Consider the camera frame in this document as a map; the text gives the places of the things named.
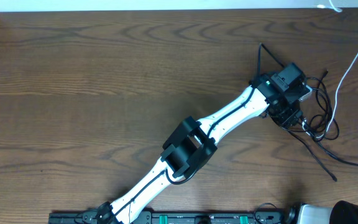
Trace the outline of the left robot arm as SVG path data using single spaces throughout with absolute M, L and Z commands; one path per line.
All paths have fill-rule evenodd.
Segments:
M 219 141 L 240 124 L 266 113 L 282 128 L 297 123 L 300 99 L 310 93 L 305 74 L 293 63 L 257 74 L 228 105 L 199 120 L 184 119 L 164 142 L 152 170 L 124 196 L 97 209 L 98 223 L 131 223 L 169 185 L 189 181 L 212 157 Z

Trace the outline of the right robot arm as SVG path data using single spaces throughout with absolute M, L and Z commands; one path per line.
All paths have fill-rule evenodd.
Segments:
M 287 224 L 358 224 L 358 205 L 341 200 L 333 207 L 299 203 L 289 209 Z

